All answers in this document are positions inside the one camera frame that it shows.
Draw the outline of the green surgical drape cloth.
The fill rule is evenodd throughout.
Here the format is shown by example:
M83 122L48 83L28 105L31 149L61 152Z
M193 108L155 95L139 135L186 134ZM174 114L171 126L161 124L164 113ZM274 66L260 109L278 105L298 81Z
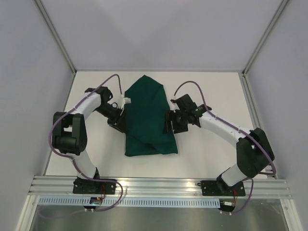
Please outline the green surgical drape cloth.
M163 133L165 112L170 110L164 86L146 75L125 91L131 103L125 105L125 156L177 154L173 133Z

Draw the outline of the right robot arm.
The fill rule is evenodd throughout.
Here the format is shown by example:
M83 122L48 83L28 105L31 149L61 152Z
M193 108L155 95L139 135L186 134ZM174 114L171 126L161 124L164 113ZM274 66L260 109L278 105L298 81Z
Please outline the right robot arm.
M275 157L264 130L236 126L219 117L205 103L197 105L188 94L173 99L172 103L177 109L165 112L165 134L187 132L189 124L196 125L215 133L236 149L236 163L216 179L219 193L229 194L237 183L262 174L273 163Z

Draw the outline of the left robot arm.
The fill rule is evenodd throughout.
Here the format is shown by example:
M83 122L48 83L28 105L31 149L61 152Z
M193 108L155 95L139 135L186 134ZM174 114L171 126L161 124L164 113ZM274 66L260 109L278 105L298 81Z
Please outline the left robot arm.
M51 147L59 156L71 161L77 177L85 180L84 187L90 193L101 187L99 172L86 150L88 136L86 120L98 112L107 118L107 124L121 133L127 133L124 106L113 106L109 101L113 94L107 87L86 89L82 100L68 112L56 112L51 128Z

